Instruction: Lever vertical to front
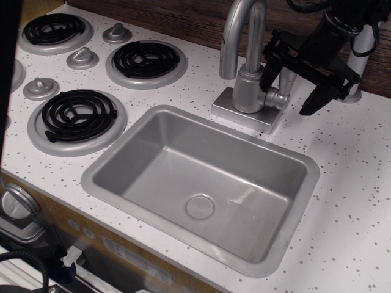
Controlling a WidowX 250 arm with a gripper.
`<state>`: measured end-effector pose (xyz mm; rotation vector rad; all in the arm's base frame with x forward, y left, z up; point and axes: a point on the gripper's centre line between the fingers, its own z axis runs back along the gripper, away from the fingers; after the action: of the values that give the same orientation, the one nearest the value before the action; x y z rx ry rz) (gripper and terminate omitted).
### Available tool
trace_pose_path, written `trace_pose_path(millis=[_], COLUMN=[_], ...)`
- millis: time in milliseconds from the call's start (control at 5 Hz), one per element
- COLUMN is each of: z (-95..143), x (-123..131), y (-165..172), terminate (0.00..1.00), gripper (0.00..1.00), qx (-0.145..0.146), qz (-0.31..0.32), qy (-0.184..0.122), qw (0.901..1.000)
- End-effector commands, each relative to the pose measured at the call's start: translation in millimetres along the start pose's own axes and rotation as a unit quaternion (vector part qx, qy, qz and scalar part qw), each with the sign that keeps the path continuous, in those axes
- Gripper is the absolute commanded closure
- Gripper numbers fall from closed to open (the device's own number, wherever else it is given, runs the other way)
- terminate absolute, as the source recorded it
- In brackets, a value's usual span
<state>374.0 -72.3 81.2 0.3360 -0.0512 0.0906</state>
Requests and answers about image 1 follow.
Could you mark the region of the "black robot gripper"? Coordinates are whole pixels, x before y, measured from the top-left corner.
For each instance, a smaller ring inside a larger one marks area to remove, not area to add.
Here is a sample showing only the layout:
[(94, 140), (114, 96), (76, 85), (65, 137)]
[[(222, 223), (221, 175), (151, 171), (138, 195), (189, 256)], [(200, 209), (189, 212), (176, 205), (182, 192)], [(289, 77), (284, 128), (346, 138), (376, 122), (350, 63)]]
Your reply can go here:
[(339, 56), (349, 39), (349, 34), (330, 28), (317, 28), (310, 35), (274, 29), (263, 50), (266, 65), (260, 88), (267, 92), (285, 67), (317, 85), (304, 102), (301, 115), (313, 115), (338, 95), (343, 99), (362, 80)]

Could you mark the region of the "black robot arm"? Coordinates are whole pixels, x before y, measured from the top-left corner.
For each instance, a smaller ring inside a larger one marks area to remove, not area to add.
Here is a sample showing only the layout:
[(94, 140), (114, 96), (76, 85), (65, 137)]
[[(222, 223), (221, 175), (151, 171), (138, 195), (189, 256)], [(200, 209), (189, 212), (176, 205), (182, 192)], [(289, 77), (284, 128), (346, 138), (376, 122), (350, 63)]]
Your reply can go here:
[(263, 50), (266, 65), (260, 88), (269, 90), (283, 68), (298, 74), (316, 85), (300, 111), (309, 116), (332, 100), (344, 100), (362, 80), (341, 60), (339, 52), (346, 43), (354, 43), (365, 25), (372, 27), (375, 42), (379, 42), (378, 23), (388, 20), (390, 1), (324, 1), (307, 7), (289, 1), (288, 5), (301, 13), (322, 11), (323, 19), (310, 35), (272, 31)]

